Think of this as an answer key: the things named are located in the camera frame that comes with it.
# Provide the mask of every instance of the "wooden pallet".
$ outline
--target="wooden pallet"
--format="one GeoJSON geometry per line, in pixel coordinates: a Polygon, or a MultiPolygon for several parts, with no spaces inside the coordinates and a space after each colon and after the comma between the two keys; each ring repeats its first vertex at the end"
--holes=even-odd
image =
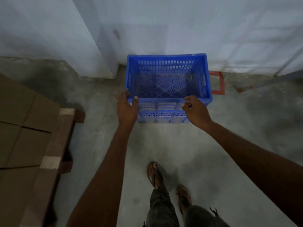
{"type": "Polygon", "coordinates": [[[54,225],[49,218],[45,223],[47,212],[52,213],[50,202],[57,179],[60,174],[71,171],[72,159],[67,150],[75,122],[83,123],[85,114],[69,108],[61,108],[57,126],[51,134],[45,156],[43,157],[36,183],[21,219],[20,227],[43,227],[54,225]]]}

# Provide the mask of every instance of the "foot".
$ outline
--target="foot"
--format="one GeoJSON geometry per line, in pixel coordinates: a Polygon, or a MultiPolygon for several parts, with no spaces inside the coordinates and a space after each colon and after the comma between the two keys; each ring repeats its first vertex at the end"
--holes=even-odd
{"type": "Polygon", "coordinates": [[[180,211],[183,215],[186,214],[188,207],[191,206],[191,198],[184,186],[178,186],[176,195],[178,196],[180,211]]]}
{"type": "Polygon", "coordinates": [[[164,184],[162,177],[159,175],[158,166],[156,163],[150,164],[149,166],[149,179],[152,181],[152,175],[155,171],[156,177],[154,179],[155,189],[158,189],[162,184],[164,184]]]}

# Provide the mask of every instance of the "forearm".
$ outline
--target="forearm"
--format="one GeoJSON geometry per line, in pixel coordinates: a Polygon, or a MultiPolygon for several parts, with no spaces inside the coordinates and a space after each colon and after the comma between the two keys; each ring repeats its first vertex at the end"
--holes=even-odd
{"type": "Polygon", "coordinates": [[[242,171],[297,225],[301,214],[303,167],[264,150],[213,123],[205,130],[231,156],[242,171]]]}
{"type": "Polygon", "coordinates": [[[118,127],[101,166],[81,196],[67,226],[116,226],[130,132],[127,127],[118,127]]]}

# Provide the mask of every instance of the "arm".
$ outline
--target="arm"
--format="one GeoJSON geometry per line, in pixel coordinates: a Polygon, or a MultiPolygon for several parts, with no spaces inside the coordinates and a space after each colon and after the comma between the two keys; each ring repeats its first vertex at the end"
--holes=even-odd
{"type": "Polygon", "coordinates": [[[118,129],[104,160],[74,208],[68,227],[116,226],[121,198],[127,142],[138,114],[138,98],[131,106],[127,90],[119,97],[118,129]]]}
{"type": "Polygon", "coordinates": [[[187,96],[185,100],[182,108],[189,121],[212,136],[276,206],[298,226],[303,226],[303,167],[213,122],[206,106],[195,96],[187,96]]]}

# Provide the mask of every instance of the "red object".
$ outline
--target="red object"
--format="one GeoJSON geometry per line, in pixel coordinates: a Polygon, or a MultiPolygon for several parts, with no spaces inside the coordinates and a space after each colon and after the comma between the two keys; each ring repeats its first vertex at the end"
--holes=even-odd
{"type": "Polygon", "coordinates": [[[225,83],[224,83],[224,77],[222,76],[221,72],[216,71],[209,71],[210,76],[218,76],[220,81],[220,90],[212,90],[213,95],[225,95],[225,83]]]}

